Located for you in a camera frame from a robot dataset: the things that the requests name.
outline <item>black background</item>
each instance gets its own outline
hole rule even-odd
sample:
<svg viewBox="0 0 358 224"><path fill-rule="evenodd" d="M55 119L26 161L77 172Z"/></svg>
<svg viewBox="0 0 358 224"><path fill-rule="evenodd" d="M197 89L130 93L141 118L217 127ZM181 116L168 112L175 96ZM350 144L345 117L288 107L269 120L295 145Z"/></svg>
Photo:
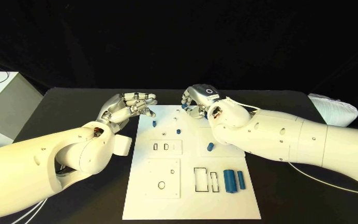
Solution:
<svg viewBox="0 0 358 224"><path fill-rule="evenodd" d="M208 83L358 105L357 0L0 1L0 67L42 93Z"/></svg>
<svg viewBox="0 0 358 224"><path fill-rule="evenodd" d="M135 89L52 89L37 108L16 142L81 127L93 121L116 93ZM184 90L152 90L159 104L178 104ZM244 104L291 113L324 123L305 94L292 91L223 91ZM128 157L113 155L106 169L50 197L31 223L358 223L358 194L340 190L302 175L288 163L246 154L262 220L138 220L122 221L139 117L130 118L120 134L133 138ZM309 174L335 179L357 189L357 181L315 166ZM29 210L0 218L12 223Z"/></svg>

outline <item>black curtain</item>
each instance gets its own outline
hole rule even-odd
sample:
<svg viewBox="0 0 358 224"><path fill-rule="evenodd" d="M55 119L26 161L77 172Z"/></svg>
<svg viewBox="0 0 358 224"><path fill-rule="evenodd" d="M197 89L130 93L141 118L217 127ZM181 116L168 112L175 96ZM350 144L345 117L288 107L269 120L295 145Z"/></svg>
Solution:
<svg viewBox="0 0 358 224"><path fill-rule="evenodd" d="M0 67L42 92L208 83L357 102L357 0L2 0L2 13Z"/></svg>

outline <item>cable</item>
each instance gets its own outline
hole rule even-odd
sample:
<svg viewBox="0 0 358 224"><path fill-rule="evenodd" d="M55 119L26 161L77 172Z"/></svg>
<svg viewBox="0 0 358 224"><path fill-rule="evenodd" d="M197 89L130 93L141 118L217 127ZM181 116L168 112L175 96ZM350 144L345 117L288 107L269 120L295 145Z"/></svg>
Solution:
<svg viewBox="0 0 358 224"><path fill-rule="evenodd" d="M39 207L38 211L35 212L35 214L34 214L32 218L34 218L34 217L35 217L35 215L38 214L38 212L39 212L39 210L41 210L42 206Z"/></svg>
<svg viewBox="0 0 358 224"><path fill-rule="evenodd" d="M8 71L5 71L5 72L8 74L8 77L0 81L0 83L3 83L9 79L9 77L11 77L11 73Z"/></svg>
<svg viewBox="0 0 358 224"><path fill-rule="evenodd" d="M34 212L34 210L39 207L42 202L44 202L44 200L37 204L37 206L32 208L32 210L12 224L16 224Z"/></svg>
<svg viewBox="0 0 358 224"><path fill-rule="evenodd" d="M305 176L311 177L312 179L315 179L317 181L320 181L322 184L327 184L327 185L330 185L330 186L332 186L332 187L335 187L335 188L338 188L338 189L343 189L343 190L351 191L351 192L354 192L354 193L358 193L358 191L356 191L356 190L353 190L353 189L343 188L343 187L340 187L340 186L337 186L337 185L334 185L334 184L330 184L330 183L321 181L320 179L317 179L315 177L312 177L311 175L308 175L304 171L301 171L301 170L295 167L295 165L294 165L291 162L289 162L289 164L291 164L291 166L292 166L292 167L294 167Z"/></svg>

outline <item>white cable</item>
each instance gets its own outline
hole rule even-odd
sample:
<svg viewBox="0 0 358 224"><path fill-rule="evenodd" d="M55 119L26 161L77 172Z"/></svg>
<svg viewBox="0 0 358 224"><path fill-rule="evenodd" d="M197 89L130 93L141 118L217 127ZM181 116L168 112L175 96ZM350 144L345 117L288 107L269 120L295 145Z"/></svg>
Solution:
<svg viewBox="0 0 358 224"><path fill-rule="evenodd" d="M312 179L315 179L317 181L320 181L322 184L327 184L327 185L330 185L330 186L332 186L332 187L335 187L335 188L338 188L338 189L343 189L343 190L351 191L351 192L354 192L354 193L358 193L358 191L356 191L356 190L353 190L353 189L343 188L343 187L340 187L340 186L337 186L337 185L334 185L334 184L330 184L330 183L321 181L320 179L317 179L315 177L312 177L311 175L308 175L304 171L301 171L301 170L295 167L295 165L294 165L291 162L289 162L289 164L291 164L291 166L292 166L292 167L294 167L305 176L311 177Z"/></svg>
<svg viewBox="0 0 358 224"><path fill-rule="evenodd" d="M37 206L32 208L32 210L12 224L16 224L34 212L34 210L39 207L42 202L44 202L44 200L37 204Z"/></svg>
<svg viewBox="0 0 358 224"><path fill-rule="evenodd" d="M35 215L38 214L38 212L39 212L39 210L41 210L42 206L39 207L38 211L35 212L35 214L34 214L32 218L34 218L34 217L35 217Z"/></svg>

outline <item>white equipment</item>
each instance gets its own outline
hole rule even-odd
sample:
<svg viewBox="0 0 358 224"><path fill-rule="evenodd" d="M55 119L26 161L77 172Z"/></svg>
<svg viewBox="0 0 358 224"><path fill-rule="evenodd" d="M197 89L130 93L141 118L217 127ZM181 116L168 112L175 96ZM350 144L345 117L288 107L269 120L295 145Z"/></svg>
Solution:
<svg viewBox="0 0 358 224"><path fill-rule="evenodd" d="M198 107L191 109L191 101ZM221 98L205 84L191 86L182 108L194 118L208 113L213 134L224 145L268 159L328 168L358 180L358 130L312 122Z"/></svg>
<svg viewBox="0 0 358 224"><path fill-rule="evenodd" d="M132 138L116 135L129 118L155 117L149 105L156 95L116 94L96 122L0 148L0 217L58 194L76 182L100 173L113 154L128 156ZM55 171L55 160L64 169Z"/></svg>

